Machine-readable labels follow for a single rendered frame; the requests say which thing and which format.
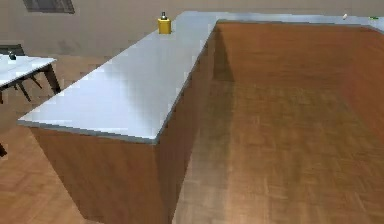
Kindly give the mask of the brown counter with grey top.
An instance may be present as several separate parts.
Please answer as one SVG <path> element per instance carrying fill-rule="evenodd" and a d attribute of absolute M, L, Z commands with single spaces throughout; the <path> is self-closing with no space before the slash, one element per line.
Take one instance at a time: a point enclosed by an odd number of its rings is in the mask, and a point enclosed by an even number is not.
<path fill-rule="evenodd" d="M 219 22 L 365 28 L 384 16 L 185 11 L 19 119 L 81 215 L 171 224 L 213 71 Z"/>

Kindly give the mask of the dark framed window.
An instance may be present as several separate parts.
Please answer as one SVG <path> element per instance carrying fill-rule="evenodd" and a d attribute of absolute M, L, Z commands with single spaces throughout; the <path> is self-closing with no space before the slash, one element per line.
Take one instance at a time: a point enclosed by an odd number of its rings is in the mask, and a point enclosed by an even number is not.
<path fill-rule="evenodd" d="M 72 0 L 23 0 L 28 12 L 74 14 Z"/>

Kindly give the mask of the white table with dark legs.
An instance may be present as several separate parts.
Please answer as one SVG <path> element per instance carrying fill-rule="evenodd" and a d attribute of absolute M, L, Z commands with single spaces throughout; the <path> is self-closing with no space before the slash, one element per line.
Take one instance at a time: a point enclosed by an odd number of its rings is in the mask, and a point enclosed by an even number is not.
<path fill-rule="evenodd" d="M 34 78 L 38 73 L 44 73 L 54 94 L 61 91 L 60 85 L 53 70 L 54 58 L 17 56 L 12 60 L 9 55 L 0 54 L 0 104 L 3 103 L 2 92 L 8 88 L 21 89 L 28 101 L 30 97 L 22 82 Z"/>

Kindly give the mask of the yellow soap dispenser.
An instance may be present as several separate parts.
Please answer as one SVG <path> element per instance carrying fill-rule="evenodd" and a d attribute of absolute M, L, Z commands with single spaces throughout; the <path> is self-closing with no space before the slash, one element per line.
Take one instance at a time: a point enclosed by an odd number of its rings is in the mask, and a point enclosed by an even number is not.
<path fill-rule="evenodd" d="M 165 12 L 162 12 L 158 19 L 158 32 L 160 34 L 170 34 L 172 32 L 171 20 L 166 16 Z"/>

